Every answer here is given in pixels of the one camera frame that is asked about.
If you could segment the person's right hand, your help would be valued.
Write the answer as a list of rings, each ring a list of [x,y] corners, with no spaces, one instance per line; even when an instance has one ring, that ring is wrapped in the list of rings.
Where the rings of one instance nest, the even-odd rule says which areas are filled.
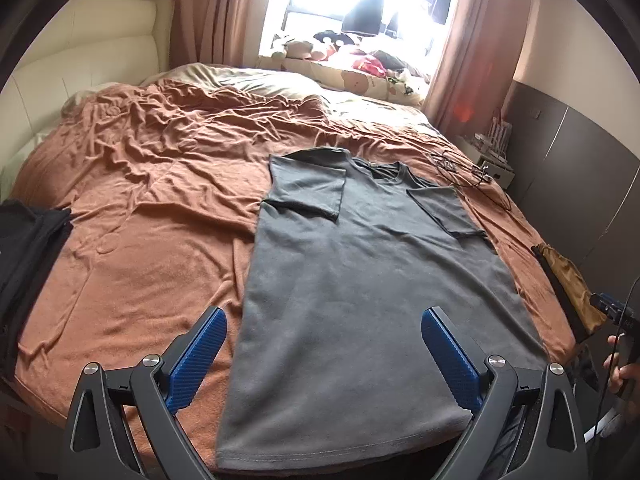
[[[608,373],[608,390],[610,393],[619,393],[628,382],[639,383],[639,364],[627,362],[620,364],[620,347],[626,344],[628,337],[625,333],[618,336],[610,335],[606,342],[611,347],[612,353],[604,360],[603,366]]]

